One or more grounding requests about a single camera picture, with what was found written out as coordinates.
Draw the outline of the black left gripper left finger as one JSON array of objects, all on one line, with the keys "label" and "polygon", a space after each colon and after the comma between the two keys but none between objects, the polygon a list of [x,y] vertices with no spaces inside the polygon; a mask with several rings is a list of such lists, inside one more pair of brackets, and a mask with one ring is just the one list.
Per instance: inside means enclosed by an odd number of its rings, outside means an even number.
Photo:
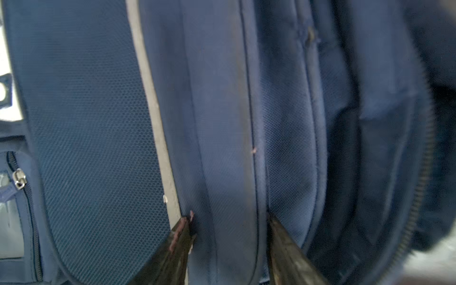
[{"label": "black left gripper left finger", "polygon": [[184,285],[188,256],[196,238],[192,232],[192,221],[192,216],[181,217],[156,253],[129,281],[129,284]]}]

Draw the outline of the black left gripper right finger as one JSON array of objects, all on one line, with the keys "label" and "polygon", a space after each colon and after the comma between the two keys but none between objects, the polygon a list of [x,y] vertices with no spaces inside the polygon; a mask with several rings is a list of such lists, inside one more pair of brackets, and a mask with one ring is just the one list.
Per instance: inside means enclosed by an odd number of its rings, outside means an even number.
[{"label": "black left gripper right finger", "polygon": [[272,214],[267,218],[267,261],[271,285],[328,284]]}]

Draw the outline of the navy blue student backpack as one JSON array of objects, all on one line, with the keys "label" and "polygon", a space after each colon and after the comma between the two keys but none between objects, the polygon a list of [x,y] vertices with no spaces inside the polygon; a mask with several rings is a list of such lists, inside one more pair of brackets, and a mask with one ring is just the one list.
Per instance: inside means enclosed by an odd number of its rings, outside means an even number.
[{"label": "navy blue student backpack", "polygon": [[2,1],[1,283],[270,285],[274,215],[328,285],[456,221],[454,1]]}]

